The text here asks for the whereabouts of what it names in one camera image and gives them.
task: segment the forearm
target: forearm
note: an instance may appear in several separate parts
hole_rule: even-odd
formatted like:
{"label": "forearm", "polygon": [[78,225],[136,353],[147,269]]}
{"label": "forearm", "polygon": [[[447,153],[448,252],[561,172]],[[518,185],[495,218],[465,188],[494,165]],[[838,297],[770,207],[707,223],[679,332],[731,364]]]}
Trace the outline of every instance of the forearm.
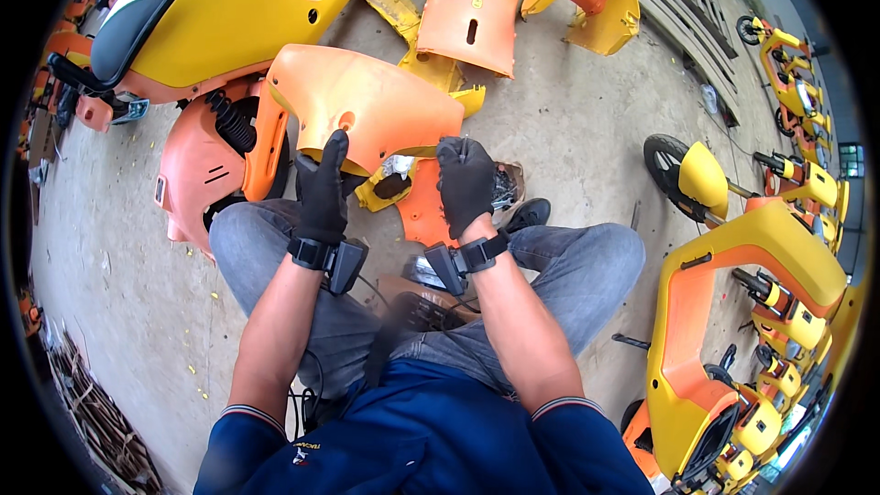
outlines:
{"label": "forearm", "polygon": [[322,271],[281,260],[251,313],[232,372],[229,405],[247,404],[284,424],[287,392],[312,328]]}
{"label": "forearm", "polygon": [[[490,215],[475,220],[462,235],[465,244],[497,234]],[[501,369],[533,413],[542,404],[563,396],[583,396],[578,364],[565,333],[525,280],[510,252],[495,258],[495,266],[472,274],[489,342]]]}

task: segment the gloved hand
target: gloved hand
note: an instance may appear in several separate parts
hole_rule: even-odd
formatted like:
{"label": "gloved hand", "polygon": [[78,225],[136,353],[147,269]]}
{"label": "gloved hand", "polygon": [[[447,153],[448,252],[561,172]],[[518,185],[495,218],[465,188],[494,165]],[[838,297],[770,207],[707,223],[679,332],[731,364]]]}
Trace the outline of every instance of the gloved hand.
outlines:
{"label": "gloved hand", "polygon": [[348,153],[348,135],[337,130],[324,145],[324,155],[318,164],[308,155],[299,154],[294,161],[297,168],[297,199],[302,201],[299,225],[293,235],[338,245],[345,239],[348,225],[348,207],[345,199],[366,181],[365,176],[340,172]]}
{"label": "gloved hand", "polygon": [[495,163],[478,141],[447,136],[436,148],[437,190],[443,200],[449,237],[458,239],[479,215],[492,213]]}

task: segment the blue shirt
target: blue shirt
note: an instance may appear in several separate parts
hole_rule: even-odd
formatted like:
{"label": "blue shirt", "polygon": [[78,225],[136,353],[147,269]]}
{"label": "blue shirt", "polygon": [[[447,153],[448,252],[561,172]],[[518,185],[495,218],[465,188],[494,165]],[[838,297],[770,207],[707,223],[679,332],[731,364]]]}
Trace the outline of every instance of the blue shirt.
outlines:
{"label": "blue shirt", "polygon": [[293,443],[266,413],[227,408],[193,493],[395,490],[653,493],[596,403],[566,397],[530,416],[457,369],[417,359],[390,362],[342,420]]}

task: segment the black spring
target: black spring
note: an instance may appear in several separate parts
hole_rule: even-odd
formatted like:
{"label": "black spring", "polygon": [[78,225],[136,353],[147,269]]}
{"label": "black spring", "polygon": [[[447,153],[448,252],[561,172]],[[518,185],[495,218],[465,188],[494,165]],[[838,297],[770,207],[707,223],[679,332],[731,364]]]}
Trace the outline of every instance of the black spring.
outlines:
{"label": "black spring", "polygon": [[211,113],[217,117],[214,125],[217,131],[236,151],[245,154],[253,149],[257,143],[257,130],[232,105],[225,91],[217,89],[205,94],[205,104],[210,104]]}

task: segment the person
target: person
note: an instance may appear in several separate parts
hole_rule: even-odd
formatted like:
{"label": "person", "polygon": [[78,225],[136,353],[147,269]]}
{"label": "person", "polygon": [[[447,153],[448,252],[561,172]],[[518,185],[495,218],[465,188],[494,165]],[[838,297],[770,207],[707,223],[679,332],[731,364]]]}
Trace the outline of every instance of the person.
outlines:
{"label": "person", "polygon": [[[482,318],[402,333],[379,386],[365,390],[380,319],[320,288],[323,273],[288,253],[292,237],[344,238],[345,199],[363,181],[341,175],[347,145],[336,131],[316,169],[297,162],[301,202],[233,204],[211,226],[217,266],[249,320],[194,493],[652,493],[617,428],[584,397],[573,357],[633,288],[641,239],[616,224],[547,226],[549,203],[524,203],[507,225],[508,250],[471,276]],[[495,165],[483,147],[446,137],[436,156],[450,237],[497,236]],[[530,285],[519,267],[540,274]],[[315,390],[321,382],[324,399],[347,400],[340,418],[290,442],[296,374]]]}

